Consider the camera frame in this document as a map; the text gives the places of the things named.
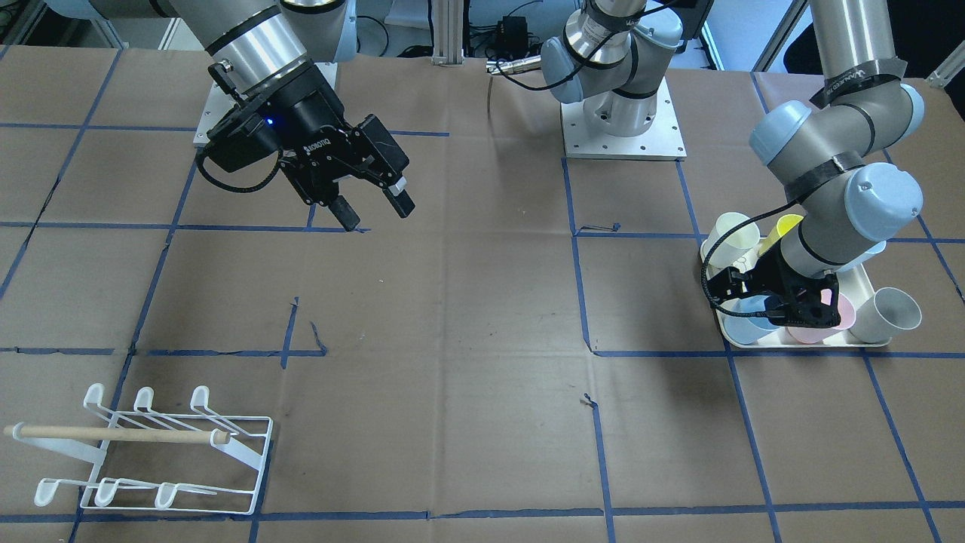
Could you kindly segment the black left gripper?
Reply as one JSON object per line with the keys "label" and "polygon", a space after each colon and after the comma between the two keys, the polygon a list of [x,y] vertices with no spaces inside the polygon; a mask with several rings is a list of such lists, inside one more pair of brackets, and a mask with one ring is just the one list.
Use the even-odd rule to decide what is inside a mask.
{"label": "black left gripper", "polygon": [[821,310],[835,311],[840,293],[836,274],[818,278],[800,275],[780,252],[766,252],[754,267],[765,300],[764,313],[770,323],[783,327],[821,327],[816,321]]}

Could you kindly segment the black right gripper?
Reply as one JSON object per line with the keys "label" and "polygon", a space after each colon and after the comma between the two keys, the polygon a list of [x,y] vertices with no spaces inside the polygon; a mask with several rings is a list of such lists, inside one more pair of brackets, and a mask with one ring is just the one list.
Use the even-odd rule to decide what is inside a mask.
{"label": "black right gripper", "polygon": [[268,120],[283,150],[294,154],[283,171],[301,198],[332,206],[335,220],[352,232],[360,219],[340,195],[338,181],[357,176],[382,188],[397,215],[407,219],[415,202],[406,178],[393,184],[393,137],[379,117],[368,115],[351,126],[341,100],[313,64],[299,66],[278,84],[268,97]]}

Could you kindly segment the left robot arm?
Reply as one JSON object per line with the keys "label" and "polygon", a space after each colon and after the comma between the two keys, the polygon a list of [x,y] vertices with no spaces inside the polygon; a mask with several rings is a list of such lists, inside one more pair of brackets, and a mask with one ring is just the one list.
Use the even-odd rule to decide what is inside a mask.
{"label": "left robot arm", "polygon": [[[813,26],[825,77],[809,103],[781,104],[752,130],[750,145],[782,183],[803,220],[741,272],[717,265],[702,276],[709,305],[765,297],[757,318],[778,326],[829,329],[841,322],[838,269],[895,236],[921,211],[911,174],[865,156],[909,137],[923,121],[924,101],[902,83],[884,1],[813,1]],[[541,46],[545,88],[560,103],[603,103],[606,133],[634,137],[642,113],[682,37],[671,4],[586,1],[561,35]]]}

